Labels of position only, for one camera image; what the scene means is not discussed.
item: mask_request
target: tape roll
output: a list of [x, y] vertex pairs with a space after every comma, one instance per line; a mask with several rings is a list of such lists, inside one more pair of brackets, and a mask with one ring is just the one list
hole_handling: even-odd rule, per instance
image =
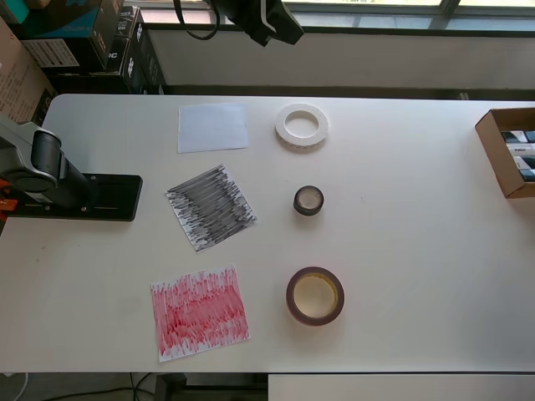
[[[286, 120], [292, 113], [303, 113], [308, 118], [312, 118], [318, 121], [318, 129], [311, 136], [300, 137], [292, 134], [286, 126]], [[290, 104], [283, 108], [275, 119], [275, 129], [278, 136], [286, 143], [296, 146], [298, 148], [310, 148], [312, 146], [319, 145], [329, 132], [329, 122], [327, 117], [322, 111], [310, 104]]]
[[319, 188], [307, 185], [296, 192], [293, 208], [304, 216], [314, 216], [321, 211], [324, 200], [324, 194]]
[[[299, 283], [307, 278], [314, 277], [316, 279], [323, 280], [329, 285], [330, 291], [332, 291], [334, 299], [330, 305], [326, 305], [326, 313], [321, 316], [312, 316], [312, 313], [305, 311], [303, 304], [299, 300], [296, 301], [296, 288]], [[295, 273], [288, 283], [288, 288], [286, 290], [286, 304], [288, 305], [288, 310], [292, 316], [302, 324], [308, 326], [323, 326], [327, 323], [331, 323], [338, 315], [342, 312], [344, 308], [344, 289], [339, 279], [327, 269], [322, 267], [305, 267], [297, 273]]]

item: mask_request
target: brown tape roll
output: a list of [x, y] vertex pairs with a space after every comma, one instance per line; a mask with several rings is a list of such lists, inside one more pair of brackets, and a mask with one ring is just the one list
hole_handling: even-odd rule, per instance
[[[299, 309], [296, 303], [295, 288], [298, 283], [306, 277], [316, 277], [324, 280], [333, 290], [333, 305], [329, 311], [321, 317], [306, 315]], [[315, 266], [305, 267], [295, 273], [288, 283], [288, 288], [286, 289], [286, 304], [288, 305], [288, 310], [292, 316], [302, 324], [308, 326], [323, 326], [324, 324], [331, 323], [342, 312], [342, 308], [344, 307], [344, 289], [342, 288], [339, 279], [329, 270]]]

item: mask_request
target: packing tape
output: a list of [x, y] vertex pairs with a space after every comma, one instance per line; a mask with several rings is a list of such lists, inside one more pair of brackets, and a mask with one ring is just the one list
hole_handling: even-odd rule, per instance
[[[324, 280], [333, 290], [333, 306], [330, 308], [329, 312], [322, 317], [311, 317], [304, 314], [295, 302], [295, 287], [306, 277], [316, 277]], [[305, 267], [295, 273], [288, 283], [288, 288], [286, 290], [286, 304], [288, 305], [288, 310], [297, 321], [306, 324], [307, 326], [323, 326], [324, 324], [331, 323], [342, 312], [344, 299], [344, 289], [342, 288], [339, 279], [329, 270], [316, 266]]]
[[[295, 112], [303, 113], [309, 118], [312, 117], [318, 121], [318, 129], [312, 136], [303, 138], [288, 131], [286, 120], [291, 113]], [[288, 144], [297, 146], [298, 148], [309, 148], [320, 144], [327, 138], [329, 122], [320, 109], [311, 106], [310, 104], [290, 104], [277, 114], [277, 118], [275, 119], [275, 129], [277, 130], [278, 136]]]

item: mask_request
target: red marker scribbles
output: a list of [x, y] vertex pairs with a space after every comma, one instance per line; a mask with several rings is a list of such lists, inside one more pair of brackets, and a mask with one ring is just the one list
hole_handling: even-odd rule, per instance
[[150, 286], [160, 362], [249, 339], [236, 268]]

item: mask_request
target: blank white paper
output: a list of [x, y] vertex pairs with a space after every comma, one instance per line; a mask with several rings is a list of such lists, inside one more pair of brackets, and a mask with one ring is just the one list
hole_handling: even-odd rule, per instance
[[178, 110], [178, 153], [249, 146], [245, 104], [201, 104]]

